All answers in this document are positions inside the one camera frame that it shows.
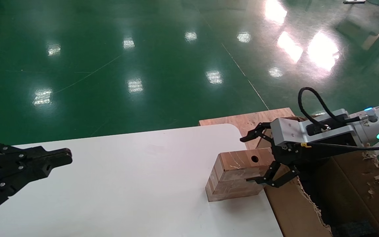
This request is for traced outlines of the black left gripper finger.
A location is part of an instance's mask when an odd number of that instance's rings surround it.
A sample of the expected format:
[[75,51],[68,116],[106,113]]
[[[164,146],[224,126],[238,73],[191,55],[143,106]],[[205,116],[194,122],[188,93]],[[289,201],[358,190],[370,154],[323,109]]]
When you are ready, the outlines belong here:
[[10,145],[0,144],[0,171],[24,168],[39,162],[50,164],[51,168],[72,163],[72,152],[68,148],[45,150],[42,146],[21,149]]
[[6,174],[0,174],[0,206],[30,182],[47,178],[53,169],[50,163],[23,165]]

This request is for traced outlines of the silver and black right gripper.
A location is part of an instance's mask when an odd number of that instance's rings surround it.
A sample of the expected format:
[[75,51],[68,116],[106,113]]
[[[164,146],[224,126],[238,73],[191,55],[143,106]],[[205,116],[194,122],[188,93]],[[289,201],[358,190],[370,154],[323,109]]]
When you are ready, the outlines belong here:
[[[272,141],[272,153],[276,161],[269,165],[264,176],[247,178],[246,182],[279,188],[299,176],[296,166],[320,165],[332,156],[351,151],[344,146],[357,147],[358,136],[354,127],[341,124],[342,120],[349,117],[346,110],[336,110],[334,114],[337,120],[328,114],[316,117],[318,122],[330,128],[326,132],[310,120],[301,121],[299,118],[278,118],[272,123],[262,122],[248,131],[240,141],[246,143],[257,138]],[[273,139],[263,133],[266,129],[272,130]],[[274,180],[282,164],[288,166],[289,171]]]

